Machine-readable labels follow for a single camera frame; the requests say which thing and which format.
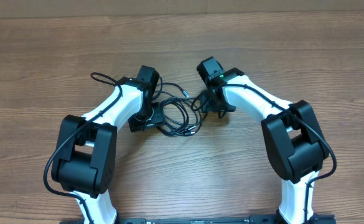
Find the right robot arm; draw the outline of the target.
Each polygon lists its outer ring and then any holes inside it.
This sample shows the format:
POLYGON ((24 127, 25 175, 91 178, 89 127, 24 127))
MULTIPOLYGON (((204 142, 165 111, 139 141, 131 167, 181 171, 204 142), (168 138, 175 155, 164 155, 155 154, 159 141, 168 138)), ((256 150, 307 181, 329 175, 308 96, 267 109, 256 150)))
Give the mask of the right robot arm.
POLYGON ((225 70, 209 57, 197 66, 207 87, 210 110, 222 118, 243 110, 261 123, 268 161, 281 178, 281 204, 271 215, 250 215, 247 223, 335 223, 334 215, 312 208, 314 184, 324 161, 334 157, 324 139, 312 106, 282 100, 255 85, 237 68, 225 70))

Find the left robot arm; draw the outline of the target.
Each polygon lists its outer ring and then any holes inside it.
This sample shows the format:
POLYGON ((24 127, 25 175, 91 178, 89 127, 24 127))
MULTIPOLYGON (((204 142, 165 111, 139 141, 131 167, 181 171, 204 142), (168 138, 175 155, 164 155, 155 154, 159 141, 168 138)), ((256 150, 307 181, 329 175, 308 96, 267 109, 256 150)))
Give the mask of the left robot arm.
POLYGON ((63 190, 47 187, 49 192, 77 201, 83 214, 80 223, 116 223, 118 213, 108 189, 114 175, 117 134, 125 123, 132 132, 164 125, 164 115, 154 102, 160 75, 142 66, 135 78, 116 81, 98 72, 91 77, 112 85, 114 91, 91 112, 64 117, 55 152, 44 169, 44 184, 49 184, 51 176, 63 190))

